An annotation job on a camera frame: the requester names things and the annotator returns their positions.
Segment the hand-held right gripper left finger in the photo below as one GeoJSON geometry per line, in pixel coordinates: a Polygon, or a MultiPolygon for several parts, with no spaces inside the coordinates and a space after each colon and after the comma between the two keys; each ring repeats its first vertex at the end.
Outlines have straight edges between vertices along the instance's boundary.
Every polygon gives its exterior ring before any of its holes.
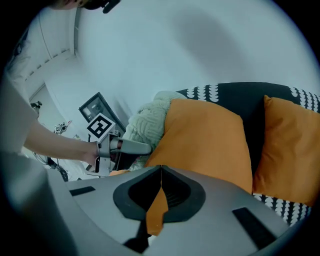
{"type": "Polygon", "coordinates": [[[75,204],[72,233],[86,244],[147,245],[147,211],[162,182],[159,166],[67,182],[75,204]]]}

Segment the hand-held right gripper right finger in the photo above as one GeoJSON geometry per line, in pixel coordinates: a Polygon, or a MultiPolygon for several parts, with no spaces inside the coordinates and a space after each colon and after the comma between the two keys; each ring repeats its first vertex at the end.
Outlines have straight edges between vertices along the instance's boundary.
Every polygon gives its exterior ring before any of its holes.
{"type": "Polygon", "coordinates": [[[178,204],[164,214],[151,256],[272,256],[288,242],[288,225],[230,182],[163,166],[162,188],[178,204]]]}

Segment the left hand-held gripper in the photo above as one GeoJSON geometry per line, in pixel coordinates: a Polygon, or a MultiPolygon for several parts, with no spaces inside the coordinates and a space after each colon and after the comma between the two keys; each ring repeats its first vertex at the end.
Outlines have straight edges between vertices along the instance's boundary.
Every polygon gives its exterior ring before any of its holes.
{"type": "Polygon", "coordinates": [[[87,175],[108,177],[114,167],[116,171],[128,170],[137,155],[149,155],[152,152],[152,147],[146,143],[119,138],[115,122],[102,113],[94,117],[86,129],[96,139],[98,150],[94,165],[86,170],[87,175]],[[116,160],[112,159],[112,155],[116,155],[116,160]]]}

